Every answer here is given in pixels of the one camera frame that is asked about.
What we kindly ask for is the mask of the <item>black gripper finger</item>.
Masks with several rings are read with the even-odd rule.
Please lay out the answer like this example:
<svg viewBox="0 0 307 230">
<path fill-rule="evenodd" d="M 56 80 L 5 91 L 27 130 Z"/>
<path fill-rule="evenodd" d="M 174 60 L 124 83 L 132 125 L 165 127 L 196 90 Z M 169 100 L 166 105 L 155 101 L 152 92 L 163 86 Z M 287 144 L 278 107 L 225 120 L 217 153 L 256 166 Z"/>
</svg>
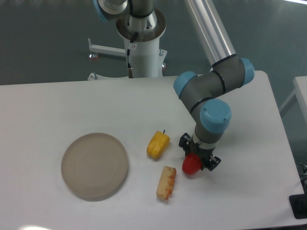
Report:
<svg viewBox="0 0 307 230">
<path fill-rule="evenodd" d="M 201 168 L 202 171 L 204 169 L 212 171 L 219 165 L 221 159 L 216 156 L 210 155 L 209 157 L 203 157 L 201 159 L 201 162 L 202 162 L 202 168 Z"/>
<path fill-rule="evenodd" d="M 188 133 L 184 133 L 179 139 L 178 146 L 183 149 L 185 157 L 191 153 L 190 140 L 191 137 Z"/>
</svg>

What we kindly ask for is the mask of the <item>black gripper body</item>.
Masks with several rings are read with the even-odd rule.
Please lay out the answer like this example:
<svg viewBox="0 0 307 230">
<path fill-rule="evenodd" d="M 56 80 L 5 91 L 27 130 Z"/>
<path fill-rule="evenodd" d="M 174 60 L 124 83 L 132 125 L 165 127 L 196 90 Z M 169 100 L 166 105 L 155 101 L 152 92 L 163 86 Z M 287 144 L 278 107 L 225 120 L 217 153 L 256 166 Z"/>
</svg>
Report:
<svg viewBox="0 0 307 230">
<path fill-rule="evenodd" d="M 213 155 L 213 151 L 215 149 L 203 149 L 200 147 L 198 142 L 194 142 L 192 139 L 190 140 L 190 147 L 191 153 L 196 154 L 200 158 L 200 161 L 203 157 L 209 157 L 210 155 Z"/>
</svg>

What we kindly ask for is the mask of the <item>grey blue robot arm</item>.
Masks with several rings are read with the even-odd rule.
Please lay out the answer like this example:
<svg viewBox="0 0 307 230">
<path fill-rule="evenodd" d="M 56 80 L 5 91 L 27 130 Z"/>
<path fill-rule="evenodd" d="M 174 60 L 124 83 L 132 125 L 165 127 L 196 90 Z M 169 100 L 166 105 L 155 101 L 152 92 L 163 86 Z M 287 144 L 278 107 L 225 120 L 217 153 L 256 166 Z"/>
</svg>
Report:
<svg viewBox="0 0 307 230">
<path fill-rule="evenodd" d="M 220 96 L 250 83 L 255 71 L 248 59 L 237 56 L 212 1 L 187 0 L 185 5 L 212 67 L 203 75 L 184 72 L 173 84 L 178 98 L 196 123 L 194 133 L 184 134 L 179 141 L 185 152 L 182 170 L 192 175 L 203 169 L 212 171 L 220 163 L 213 151 L 232 116 L 229 105 Z M 166 52 L 160 49 L 159 39 L 166 29 L 166 21 L 154 2 L 95 0 L 94 7 L 101 21 L 116 20 L 125 47 L 89 45 L 89 49 L 124 57 L 129 78 L 162 76 Z"/>
</svg>

